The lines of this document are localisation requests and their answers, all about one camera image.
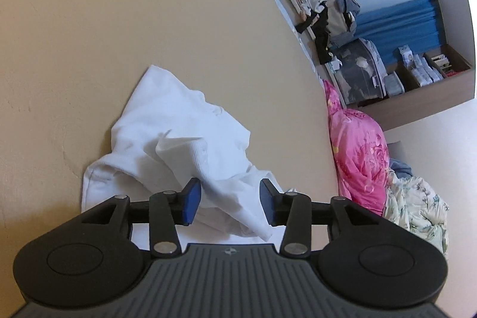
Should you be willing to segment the white shirt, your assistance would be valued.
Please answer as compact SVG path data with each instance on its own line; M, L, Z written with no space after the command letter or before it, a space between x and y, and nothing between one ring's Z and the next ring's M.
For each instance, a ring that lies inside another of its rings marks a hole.
M201 203L181 246L280 245L285 228L268 224L260 182L276 178L247 158L250 132L169 71L151 65L111 130L111 153L86 168L82 211L115 195L146 201L201 181Z

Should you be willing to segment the pile of dark clothes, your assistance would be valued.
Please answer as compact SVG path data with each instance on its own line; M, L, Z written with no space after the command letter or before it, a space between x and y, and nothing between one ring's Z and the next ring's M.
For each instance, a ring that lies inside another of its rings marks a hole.
M303 21L295 26L297 33L310 29L320 65L332 61L333 48L353 40L361 6L356 0L297 0Z

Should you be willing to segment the pale green floral blanket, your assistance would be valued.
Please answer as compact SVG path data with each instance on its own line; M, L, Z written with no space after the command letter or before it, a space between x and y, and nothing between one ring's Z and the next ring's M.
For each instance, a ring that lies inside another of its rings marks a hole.
M423 178L399 178L394 170L388 170L383 217L435 246L445 257L449 209Z

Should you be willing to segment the grey blue cloth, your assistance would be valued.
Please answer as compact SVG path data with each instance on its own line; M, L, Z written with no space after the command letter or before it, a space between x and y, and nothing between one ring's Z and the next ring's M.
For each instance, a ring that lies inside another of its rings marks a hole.
M408 164L394 158L390 159L390 169L394 171L399 179L407 179L413 176L412 169Z

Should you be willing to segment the pink floral quilt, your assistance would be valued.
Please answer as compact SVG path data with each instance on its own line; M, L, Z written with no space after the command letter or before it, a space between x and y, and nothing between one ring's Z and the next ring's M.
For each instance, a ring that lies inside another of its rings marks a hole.
M329 81L324 81L323 88L339 194L381 216L390 165L384 133L369 115L344 108Z

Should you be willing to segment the brown wooden shelf box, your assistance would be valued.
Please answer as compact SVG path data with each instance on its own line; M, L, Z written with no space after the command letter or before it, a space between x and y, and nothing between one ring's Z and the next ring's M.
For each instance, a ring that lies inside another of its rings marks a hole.
M419 87L411 73L403 65L393 70L403 82L405 93L368 103L359 109L379 123L384 131L422 120L452 107L466 103L475 97L476 69L452 46L445 44L424 53L428 65L434 66L433 58L444 54L449 59L452 72L441 81Z

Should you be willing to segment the white boxes in shelf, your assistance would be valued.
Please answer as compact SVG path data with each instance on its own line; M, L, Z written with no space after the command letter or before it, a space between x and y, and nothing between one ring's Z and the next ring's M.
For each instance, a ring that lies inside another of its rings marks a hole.
M399 47L398 50L403 66L419 87L429 86L443 80L442 75L431 67L422 56L414 54L408 45Z

